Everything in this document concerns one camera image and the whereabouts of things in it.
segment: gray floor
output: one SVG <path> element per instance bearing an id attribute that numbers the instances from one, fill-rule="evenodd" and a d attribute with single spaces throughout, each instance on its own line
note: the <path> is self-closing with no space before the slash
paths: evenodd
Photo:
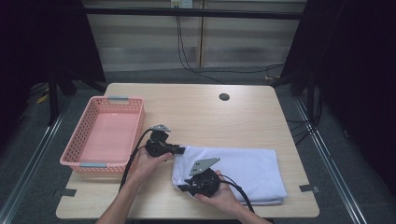
<path id="1" fill-rule="evenodd" d="M 218 68 L 210 70 L 255 71 L 260 67 L 250 68 Z M 269 81 L 266 77 L 279 75 L 276 70 L 269 74 L 260 73 L 231 73 L 212 72 L 202 73 L 226 84 L 265 85 Z M 184 69 L 148 70 L 136 72 L 106 73 L 107 83 L 111 82 L 143 82 L 143 83 L 202 83 L 220 84 L 216 80 L 198 76 Z M 64 189 L 71 170 L 60 165 L 59 159 L 64 148 L 74 131 L 78 119 L 85 108 L 89 98 L 102 93 L 90 87 L 76 83 L 77 94 L 70 99 L 70 104 L 64 112 L 64 118 L 54 138 L 49 144 L 42 162 L 39 163 L 28 190 L 21 199 L 18 210 L 12 214 L 12 223 L 93 223 L 94 220 L 60 220 L 56 217 L 56 206 L 59 198 L 53 197 L 57 189 Z M 288 85 L 276 88 L 276 94 L 281 103 L 287 120 L 301 120 L 296 98 L 290 95 Z M 7 197 L 17 184 L 19 177 L 24 172 L 26 164 L 35 153 L 42 136 L 47 130 L 49 120 L 49 102 L 41 105 L 35 103 L 38 97 L 33 95 L 29 100 L 21 124 L 9 139 L 7 147 L 2 150 L 0 158 L 1 191 L 0 202 L 3 206 Z M 61 95 L 62 102 L 67 102 L 67 97 Z M 298 141 L 306 132 L 305 125 L 290 122 L 291 134 Z M 332 115 L 331 110 L 324 104 L 323 114 L 318 126 L 324 138 L 332 159 L 343 175 L 352 195 L 356 198 L 367 223 L 396 223 L 396 201 L 390 195 L 387 187 L 365 162 L 357 145 L 343 134 L 343 127 Z M 308 135 L 297 149 L 302 159 L 308 179 L 313 186 L 320 188 L 316 194 L 320 214 L 314 218 L 276 218 L 278 223 L 354 223 L 348 213 L 339 191 L 334 185 L 329 172 L 320 157 L 318 150 Z M 192 223 L 188 221 L 153 221 L 145 220 L 140 223 Z"/>

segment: floor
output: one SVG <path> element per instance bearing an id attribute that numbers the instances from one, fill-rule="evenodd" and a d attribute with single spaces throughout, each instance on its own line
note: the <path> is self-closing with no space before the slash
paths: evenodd
<path id="1" fill-rule="evenodd" d="M 278 75 L 262 67 L 212 68 L 212 72 L 194 74 L 185 69 L 107 72 L 107 83 L 200 83 L 266 85 Z M 58 126 L 48 126 L 49 101 L 37 104 L 39 94 L 33 94 L 23 119 L 13 132 L 0 158 L 1 223 L 93 223 L 94 220 L 60 220 L 56 217 L 59 198 L 54 192 L 64 189 L 71 171 L 59 163 L 71 133 L 89 98 L 102 95 L 83 83 L 75 83 L 78 91 L 70 96 L 60 94 L 63 115 Z M 290 86 L 276 88 L 290 133 L 297 145 L 308 179 L 317 187 L 318 217 L 276 218 L 275 223 L 396 223 L 396 200 L 375 171 L 368 165 L 352 139 L 346 138 L 342 124 L 324 102 L 318 132 L 308 132 L 304 119 L 302 97 L 292 96 Z M 55 132 L 51 139 L 46 133 Z M 324 146 L 318 149 L 315 137 L 321 136 Z M 159 223 L 140 220 L 139 223 Z M 161 221 L 161 223 L 192 223 Z"/>

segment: white wall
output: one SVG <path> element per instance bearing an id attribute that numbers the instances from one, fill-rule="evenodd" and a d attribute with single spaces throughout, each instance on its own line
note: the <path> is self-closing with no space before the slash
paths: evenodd
<path id="1" fill-rule="evenodd" d="M 170 7 L 170 0 L 84 0 L 84 4 Z M 194 8 L 226 10 L 301 12 L 304 5 L 304 0 L 193 0 Z M 182 67 L 176 17 L 88 15 L 88 18 L 105 71 Z M 298 25 L 298 21 L 191 17 L 180 18 L 180 23 L 184 50 L 192 67 L 283 63 Z"/>

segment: basket handle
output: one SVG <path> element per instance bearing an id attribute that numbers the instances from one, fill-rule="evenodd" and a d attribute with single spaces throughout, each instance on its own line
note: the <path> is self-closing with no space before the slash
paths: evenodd
<path id="1" fill-rule="evenodd" d="M 111 95 L 111 96 L 108 96 L 107 98 L 108 98 L 108 100 L 118 100 L 118 101 L 121 101 L 121 100 L 128 101 L 129 100 L 127 95 Z"/>
<path id="2" fill-rule="evenodd" d="M 81 162 L 79 167 L 85 168 L 107 168 L 107 164 L 104 162 Z"/>

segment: table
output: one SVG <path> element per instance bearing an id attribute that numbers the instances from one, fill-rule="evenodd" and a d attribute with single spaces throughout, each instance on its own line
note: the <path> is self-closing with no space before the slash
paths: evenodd
<path id="1" fill-rule="evenodd" d="M 219 96 L 227 93 L 228 101 Z M 168 143 L 197 147 L 272 148 L 288 198 L 282 204 L 254 206 L 261 217 L 316 217 L 318 205 L 273 88 L 265 86 L 113 83 L 105 95 L 129 95 L 145 100 L 143 130 L 164 123 L 172 132 Z M 141 187 L 129 218 L 227 219 L 220 211 L 174 189 L 173 160 L 160 164 Z M 99 218 L 117 195 L 121 175 L 81 175 L 73 172 L 56 214 L 59 218 Z"/>

